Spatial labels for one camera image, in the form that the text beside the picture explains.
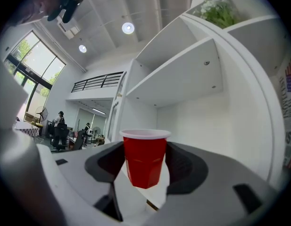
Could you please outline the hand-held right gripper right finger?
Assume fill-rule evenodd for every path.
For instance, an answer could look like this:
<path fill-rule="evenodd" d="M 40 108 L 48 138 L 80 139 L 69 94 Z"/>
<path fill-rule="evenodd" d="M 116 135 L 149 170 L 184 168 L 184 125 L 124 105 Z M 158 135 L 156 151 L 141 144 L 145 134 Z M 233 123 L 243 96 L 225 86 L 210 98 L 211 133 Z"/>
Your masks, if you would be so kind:
<path fill-rule="evenodd" d="M 166 201 L 147 226 L 250 226 L 277 197 L 265 180 L 235 159 L 168 142 Z"/>

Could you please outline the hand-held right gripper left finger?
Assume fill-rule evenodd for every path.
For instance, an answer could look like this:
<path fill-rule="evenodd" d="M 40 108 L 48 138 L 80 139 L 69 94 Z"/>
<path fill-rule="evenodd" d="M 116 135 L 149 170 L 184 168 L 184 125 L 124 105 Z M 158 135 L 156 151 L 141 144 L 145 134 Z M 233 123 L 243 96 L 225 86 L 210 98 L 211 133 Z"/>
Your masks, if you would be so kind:
<path fill-rule="evenodd" d="M 51 153 L 37 145 L 52 199 L 53 226 L 118 226 L 123 221 L 115 180 L 125 161 L 122 142 L 93 149 Z"/>

